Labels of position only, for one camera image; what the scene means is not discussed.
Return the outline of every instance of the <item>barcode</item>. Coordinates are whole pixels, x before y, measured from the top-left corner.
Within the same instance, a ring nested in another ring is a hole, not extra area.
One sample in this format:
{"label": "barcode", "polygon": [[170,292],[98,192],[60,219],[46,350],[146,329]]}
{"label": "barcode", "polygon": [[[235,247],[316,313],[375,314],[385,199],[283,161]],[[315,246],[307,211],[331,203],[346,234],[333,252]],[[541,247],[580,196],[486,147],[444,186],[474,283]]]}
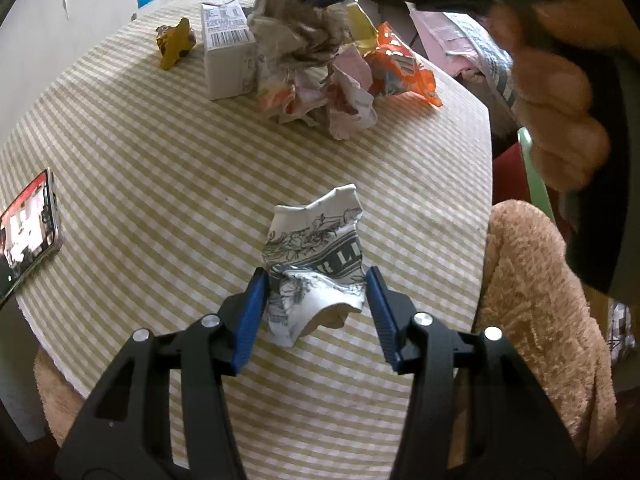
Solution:
{"label": "barcode", "polygon": [[[234,13],[234,17],[237,18],[238,16],[240,16],[240,10],[237,7],[231,7],[231,9]],[[231,16],[229,15],[229,9],[220,9],[220,16],[222,18],[231,18]]]}
{"label": "barcode", "polygon": [[239,30],[226,30],[223,32],[212,32],[211,34],[212,46],[238,45],[250,43],[251,40],[252,38],[249,36],[249,31],[246,28],[240,28]]}

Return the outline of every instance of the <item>yellow snack wrapper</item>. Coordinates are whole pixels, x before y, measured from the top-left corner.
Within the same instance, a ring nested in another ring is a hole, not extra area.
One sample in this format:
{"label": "yellow snack wrapper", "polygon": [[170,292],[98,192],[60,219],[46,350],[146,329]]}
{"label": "yellow snack wrapper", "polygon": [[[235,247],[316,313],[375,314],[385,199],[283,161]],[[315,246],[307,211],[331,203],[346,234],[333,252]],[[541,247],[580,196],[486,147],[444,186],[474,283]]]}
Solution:
{"label": "yellow snack wrapper", "polygon": [[169,70],[196,45],[196,34],[190,27],[188,18],[181,19],[175,27],[161,25],[156,28],[156,32],[156,43],[162,54],[160,68],[163,70]]}
{"label": "yellow snack wrapper", "polygon": [[378,46],[378,30],[357,2],[333,4],[329,10],[338,10],[346,15],[349,34],[361,56],[373,52]]}

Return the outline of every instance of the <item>plastic bag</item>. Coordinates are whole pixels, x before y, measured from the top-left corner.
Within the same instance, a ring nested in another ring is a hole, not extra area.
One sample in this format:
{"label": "plastic bag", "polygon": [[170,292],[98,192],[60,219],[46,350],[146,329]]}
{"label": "plastic bag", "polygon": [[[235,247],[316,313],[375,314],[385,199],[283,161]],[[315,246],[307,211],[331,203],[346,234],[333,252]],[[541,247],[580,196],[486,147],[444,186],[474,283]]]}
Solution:
{"label": "plastic bag", "polygon": [[415,92],[434,106],[442,106],[436,94],[433,72],[417,59],[414,51],[396,36],[388,23],[378,27],[378,46],[365,56],[371,67],[374,96]]}

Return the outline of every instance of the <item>human hand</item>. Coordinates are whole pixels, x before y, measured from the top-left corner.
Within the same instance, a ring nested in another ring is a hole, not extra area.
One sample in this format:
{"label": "human hand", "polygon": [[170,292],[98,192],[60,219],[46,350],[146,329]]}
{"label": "human hand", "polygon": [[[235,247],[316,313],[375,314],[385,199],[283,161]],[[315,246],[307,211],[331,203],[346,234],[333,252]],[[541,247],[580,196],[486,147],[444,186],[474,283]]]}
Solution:
{"label": "human hand", "polygon": [[[582,48],[620,48],[640,62],[640,30],[622,0],[553,0],[534,6],[555,38]],[[515,112],[532,137],[531,160],[558,191],[587,186],[609,156],[609,136],[592,118],[591,84],[571,61],[525,44],[514,10],[496,6],[488,20],[494,41],[513,57]]]}

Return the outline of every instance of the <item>yellow striped tablecloth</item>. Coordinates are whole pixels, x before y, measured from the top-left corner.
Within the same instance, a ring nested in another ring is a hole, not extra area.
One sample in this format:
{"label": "yellow striped tablecloth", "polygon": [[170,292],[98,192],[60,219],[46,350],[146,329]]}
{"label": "yellow striped tablecloth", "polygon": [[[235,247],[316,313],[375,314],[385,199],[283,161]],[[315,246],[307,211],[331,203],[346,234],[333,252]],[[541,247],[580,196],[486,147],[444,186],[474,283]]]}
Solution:
{"label": "yellow striped tablecloth", "polygon": [[[450,326],[469,330],[491,208],[487,111],[437,69],[432,108],[383,98],[378,124],[336,141],[265,120],[255,96],[209,101],[202,49],[165,72],[155,29],[179,0],[127,25],[66,70],[0,152],[7,206],[43,168],[56,174],[65,243],[21,288],[33,331],[87,396],[129,335],[181,330],[243,290],[277,204],[355,183],[365,263]],[[240,0],[251,4],[253,0]],[[251,479],[387,478],[411,377],[385,364],[368,309],[294,349],[260,329],[242,376],[225,380]],[[172,383],[172,436],[184,437]]]}

